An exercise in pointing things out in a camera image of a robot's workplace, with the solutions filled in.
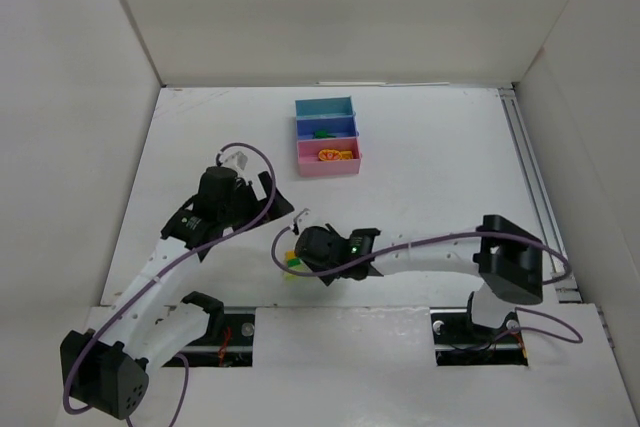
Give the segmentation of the yellow butterfly lego piece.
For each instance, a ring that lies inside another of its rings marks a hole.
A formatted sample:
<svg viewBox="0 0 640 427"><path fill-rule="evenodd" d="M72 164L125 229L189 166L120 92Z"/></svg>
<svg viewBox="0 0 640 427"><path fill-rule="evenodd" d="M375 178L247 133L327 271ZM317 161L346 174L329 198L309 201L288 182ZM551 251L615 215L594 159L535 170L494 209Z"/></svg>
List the yellow butterfly lego piece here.
<svg viewBox="0 0 640 427"><path fill-rule="evenodd" d="M342 159L341 152L335 149L322 149L317 156L322 162L340 161Z"/></svg>

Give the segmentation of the dark green lego plate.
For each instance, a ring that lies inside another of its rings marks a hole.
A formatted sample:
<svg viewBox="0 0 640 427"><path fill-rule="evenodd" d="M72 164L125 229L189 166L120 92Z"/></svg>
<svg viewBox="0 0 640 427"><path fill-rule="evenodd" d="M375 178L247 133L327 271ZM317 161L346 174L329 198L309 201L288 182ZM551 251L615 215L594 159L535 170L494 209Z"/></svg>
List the dark green lego plate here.
<svg viewBox="0 0 640 427"><path fill-rule="evenodd" d="M336 138L336 135L327 130L317 130L313 133L313 139L332 139Z"/></svg>

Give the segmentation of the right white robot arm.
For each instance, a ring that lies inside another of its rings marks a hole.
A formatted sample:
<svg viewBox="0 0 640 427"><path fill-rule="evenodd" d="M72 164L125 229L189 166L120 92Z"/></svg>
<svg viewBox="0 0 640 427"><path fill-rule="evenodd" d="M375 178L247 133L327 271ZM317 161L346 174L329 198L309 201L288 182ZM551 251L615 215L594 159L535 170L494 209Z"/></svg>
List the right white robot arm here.
<svg viewBox="0 0 640 427"><path fill-rule="evenodd" d="M517 306L543 301L541 241L500 215L486 215L470 232L440 241L377 228L341 236L304 213L294 221L294 252L325 285L339 278L362 281L408 272L443 272L482 281L467 302L473 325L498 329Z"/></svg>

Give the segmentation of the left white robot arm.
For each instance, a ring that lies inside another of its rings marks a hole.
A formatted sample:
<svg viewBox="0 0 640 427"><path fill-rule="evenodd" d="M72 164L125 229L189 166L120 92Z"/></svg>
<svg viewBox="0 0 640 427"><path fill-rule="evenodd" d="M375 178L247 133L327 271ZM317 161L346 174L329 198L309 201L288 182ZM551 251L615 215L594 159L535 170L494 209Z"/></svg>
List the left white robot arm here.
<svg viewBox="0 0 640 427"><path fill-rule="evenodd" d="M258 180L263 199L237 162L207 168L196 193L162 228L145 266L109 316L85 332L66 335L60 361L68 414L98 410L129 420L156 371L180 358L190 342L218 335L224 304L210 295L192 291L167 319L161 313L213 247L293 212L276 187L273 168L259 173Z"/></svg>

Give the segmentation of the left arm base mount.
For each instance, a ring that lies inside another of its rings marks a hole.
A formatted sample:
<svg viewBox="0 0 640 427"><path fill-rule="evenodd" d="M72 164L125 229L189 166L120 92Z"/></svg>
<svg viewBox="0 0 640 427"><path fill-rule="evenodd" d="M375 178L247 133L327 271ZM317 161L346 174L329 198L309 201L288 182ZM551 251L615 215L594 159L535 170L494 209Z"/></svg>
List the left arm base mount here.
<svg viewBox="0 0 640 427"><path fill-rule="evenodd" d="M238 368L253 365L256 309L224 307L209 318L205 333L180 350L192 368Z"/></svg>

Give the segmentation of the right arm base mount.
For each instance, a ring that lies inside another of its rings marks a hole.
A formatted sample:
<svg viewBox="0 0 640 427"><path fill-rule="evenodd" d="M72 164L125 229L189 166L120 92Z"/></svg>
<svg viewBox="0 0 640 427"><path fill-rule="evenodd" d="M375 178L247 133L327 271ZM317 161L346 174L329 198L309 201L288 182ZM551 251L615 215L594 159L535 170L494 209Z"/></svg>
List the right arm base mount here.
<svg viewBox="0 0 640 427"><path fill-rule="evenodd" d="M462 307L430 310L434 355L440 367L527 366L517 314L509 312L498 328L473 324L471 300Z"/></svg>

